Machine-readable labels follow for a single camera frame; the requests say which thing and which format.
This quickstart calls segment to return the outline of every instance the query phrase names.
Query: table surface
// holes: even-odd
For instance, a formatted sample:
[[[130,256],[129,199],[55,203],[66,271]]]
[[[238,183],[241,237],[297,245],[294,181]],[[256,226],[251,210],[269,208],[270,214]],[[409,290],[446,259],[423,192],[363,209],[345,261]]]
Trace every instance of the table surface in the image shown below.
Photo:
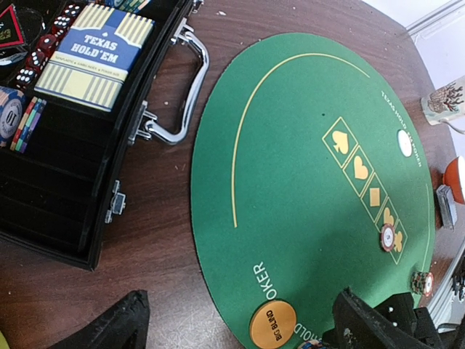
[[[97,271],[0,242],[0,330],[12,348],[46,348],[133,289],[149,293],[148,348],[242,348],[217,313],[198,264],[190,224],[190,163],[201,112],[222,71],[247,46],[273,34],[326,36],[364,57],[407,108],[434,187],[441,184],[455,157],[452,140],[447,128],[431,127],[422,116],[419,100],[433,90],[432,83],[405,29],[388,17],[358,0],[216,0],[191,16],[190,24],[211,55],[193,129],[177,147],[138,140],[129,149],[121,172],[127,208],[105,231]],[[149,96],[150,110],[162,124],[172,124],[194,62],[183,47],[168,53]],[[464,240],[462,206],[458,213],[455,232],[437,231],[436,288]]]

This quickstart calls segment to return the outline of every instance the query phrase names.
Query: black case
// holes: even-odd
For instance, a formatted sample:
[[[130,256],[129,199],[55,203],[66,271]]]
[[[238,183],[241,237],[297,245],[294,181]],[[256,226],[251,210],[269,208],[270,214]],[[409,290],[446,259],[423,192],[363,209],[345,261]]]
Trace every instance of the black case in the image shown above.
[[[80,0],[18,0],[16,5],[57,9],[44,14],[53,19],[69,3]],[[169,144],[187,132],[203,79],[209,68],[205,47],[187,25],[187,18],[203,0],[151,0],[138,15],[156,21],[142,52],[127,77],[110,113],[35,92],[28,101],[47,100],[25,154],[0,150],[0,238],[51,258],[93,270],[97,267],[105,223],[124,208],[118,173],[128,145],[137,136],[158,137]],[[5,8],[10,1],[0,3]],[[197,75],[175,135],[156,124],[144,101],[161,62],[172,44],[187,44],[199,56]],[[0,81],[12,86],[15,73]]]

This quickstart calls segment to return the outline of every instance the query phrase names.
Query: striped card box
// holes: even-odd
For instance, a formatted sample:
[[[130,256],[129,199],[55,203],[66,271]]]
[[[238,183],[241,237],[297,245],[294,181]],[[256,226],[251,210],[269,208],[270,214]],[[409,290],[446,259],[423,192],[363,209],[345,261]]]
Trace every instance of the striped card box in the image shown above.
[[[35,90],[111,111],[155,22],[86,6],[46,65]]]

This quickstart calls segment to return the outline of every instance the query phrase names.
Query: green poker mat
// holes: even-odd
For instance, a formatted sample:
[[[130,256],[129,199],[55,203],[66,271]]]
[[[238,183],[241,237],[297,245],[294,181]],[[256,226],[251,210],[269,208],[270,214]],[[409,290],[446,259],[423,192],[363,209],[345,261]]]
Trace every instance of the green poker mat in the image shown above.
[[[335,41],[283,34],[236,57],[204,111],[191,185],[203,276],[246,348],[257,348],[250,321],[270,300],[296,310],[283,347],[296,348],[333,327],[344,288],[376,306],[431,265],[434,199],[419,136],[383,77]],[[391,252],[380,244],[386,222]]]

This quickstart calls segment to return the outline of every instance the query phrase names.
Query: orange cup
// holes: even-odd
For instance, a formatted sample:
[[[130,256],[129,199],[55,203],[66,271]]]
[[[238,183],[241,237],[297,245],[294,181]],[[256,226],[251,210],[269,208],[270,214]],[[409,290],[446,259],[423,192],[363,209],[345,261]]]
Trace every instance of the orange cup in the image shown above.
[[[459,156],[445,169],[444,184],[452,189],[453,198],[459,204],[465,204],[465,159]]]

